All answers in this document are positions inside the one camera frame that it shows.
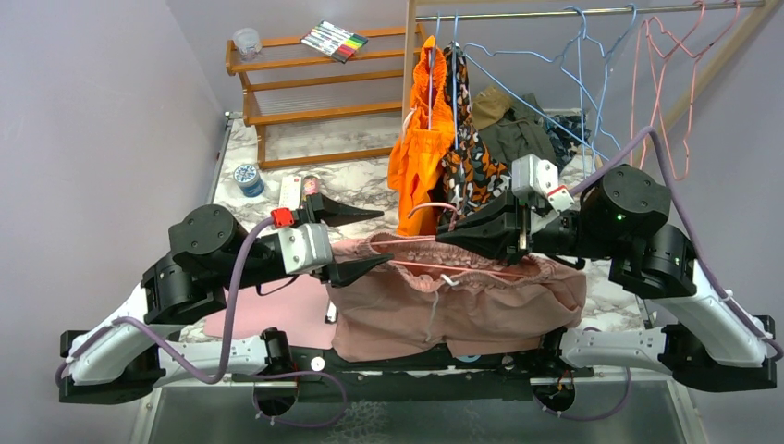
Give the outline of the camouflage orange black shorts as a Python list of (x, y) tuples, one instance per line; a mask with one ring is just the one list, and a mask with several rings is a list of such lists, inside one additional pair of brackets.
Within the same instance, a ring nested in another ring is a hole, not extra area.
[(456, 53), (457, 137), (441, 160), (442, 195), (446, 204), (457, 207), (462, 219), (491, 203), (510, 185), (508, 167), (496, 161), (472, 122), (472, 99), (468, 66), (464, 52), (455, 42), (445, 48), (445, 55)]

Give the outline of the pink shorts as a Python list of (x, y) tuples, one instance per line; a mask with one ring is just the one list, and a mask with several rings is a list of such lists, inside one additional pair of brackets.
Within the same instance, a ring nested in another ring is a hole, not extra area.
[(328, 288), (337, 308), (332, 346), (349, 362), (416, 355), (444, 344), (452, 356), (524, 352), (547, 333), (582, 321), (584, 273), (537, 255), (516, 265), (485, 259), (432, 240), (402, 241), (377, 232), (333, 243), (337, 262), (393, 253), (401, 261), (493, 269), (523, 274), (497, 277), (395, 265), (390, 261), (345, 288)]

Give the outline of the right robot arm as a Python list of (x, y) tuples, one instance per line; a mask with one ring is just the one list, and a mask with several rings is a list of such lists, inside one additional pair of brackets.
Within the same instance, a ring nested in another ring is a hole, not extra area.
[(440, 243), (507, 265), (540, 253), (573, 268), (607, 260), (608, 278), (665, 307), (676, 323), (637, 332), (561, 328), (533, 352), (545, 376), (611, 365), (672, 376), (704, 392), (773, 389), (777, 361), (767, 353), (774, 320), (734, 310), (724, 301), (689, 237), (668, 221), (671, 191), (631, 166), (616, 166), (582, 195), (577, 209), (525, 191), (504, 193), (454, 227)]

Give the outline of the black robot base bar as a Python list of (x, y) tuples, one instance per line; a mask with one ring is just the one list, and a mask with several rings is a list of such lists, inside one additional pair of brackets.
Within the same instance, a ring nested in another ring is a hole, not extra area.
[(333, 349), (292, 347), (298, 370), (321, 358), (324, 372), (345, 388), (350, 401), (529, 401), (532, 382), (548, 385), (567, 366), (547, 351), (482, 355), (471, 363), (451, 356), (445, 345), (403, 358), (351, 363)]

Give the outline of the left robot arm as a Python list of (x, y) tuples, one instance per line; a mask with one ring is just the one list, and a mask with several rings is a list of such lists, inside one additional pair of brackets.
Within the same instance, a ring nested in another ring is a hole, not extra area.
[(283, 331), (234, 338), (239, 291), (305, 275), (335, 288), (352, 284), (387, 256), (339, 263), (328, 230), (377, 217), (320, 193), (275, 209), (252, 229), (218, 204), (191, 211), (169, 229), (169, 252), (119, 308), (90, 330), (61, 335), (60, 401), (116, 405), (186, 378), (294, 377)]

